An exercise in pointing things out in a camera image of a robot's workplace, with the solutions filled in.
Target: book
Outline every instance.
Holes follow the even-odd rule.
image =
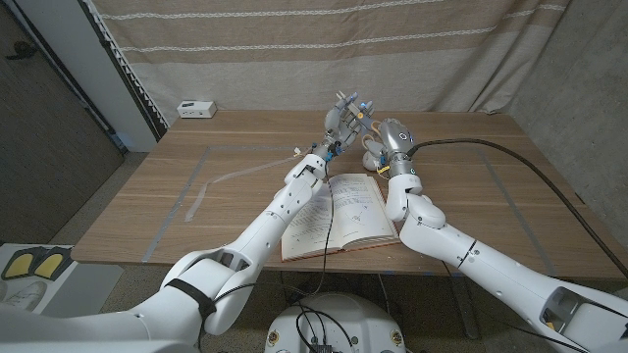
[[[331,177],[329,185],[323,184],[288,225],[282,236],[282,261],[323,255],[328,232],[328,254],[399,243],[385,207],[382,190],[372,176]]]

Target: wooden table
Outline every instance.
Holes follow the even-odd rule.
[[[211,184],[189,223],[184,215],[212,177],[261,166],[322,138],[325,112],[221,111],[211,120],[179,119],[83,236],[73,258],[86,263],[172,265],[186,253],[236,239],[284,185],[296,163]],[[608,247],[628,264],[628,253],[609,234],[563,177],[507,115],[385,113],[415,141],[477,137],[530,159],[567,195]],[[330,176],[366,173],[355,143],[336,158]],[[480,145],[431,146],[414,155],[424,192],[447,221],[535,271],[557,277],[621,278],[551,190],[527,167]],[[377,181],[387,192],[383,178]],[[276,249],[266,269],[319,271],[323,258],[281,262]],[[446,275],[440,261],[403,244],[334,254],[331,272]]]

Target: beige curtain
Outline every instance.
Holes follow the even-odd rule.
[[[569,0],[93,0],[172,122],[219,109],[326,110],[357,91],[376,110],[503,107]]]

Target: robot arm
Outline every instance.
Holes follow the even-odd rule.
[[[386,213],[405,220],[400,239],[407,247],[455,266],[544,336],[594,351],[628,335],[628,302],[536,273],[447,224],[445,214],[421,195],[421,181],[405,154],[411,143],[403,136],[409,131],[388,119],[380,132],[391,171]]]
[[[344,109],[349,111],[351,102]],[[248,300],[252,286],[247,285],[257,280],[292,219],[320,189],[328,162],[361,130],[355,119],[353,114],[342,112],[336,126],[326,121],[323,142],[290,170],[286,186],[246,230],[230,244],[185,255],[170,269],[160,290],[146,301],[125,312],[69,319],[0,307],[7,311],[3,315],[10,315],[12,320],[11,325],[0,330],[0,341],[90,341],[115,345],[121,341],[150,340],[191,347],[201,326],[208,333],[225,332]],[[230,294],[216,301],[227,292]]]

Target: yellow pad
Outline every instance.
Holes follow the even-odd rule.
[[[4,274],[5,278],[23,276],[28,274],[28,268],[32,262],[32,254],[23,254],[15,259]]]
[[[35,274],[38,276],[42,276],[45,278],[51,278],[52,273],[57,270],[59,265],[63,262],[63,255],[61,254],[53,254],[50,255],[46,260],[44,260],[41,265],[37,266],[35,270]]]

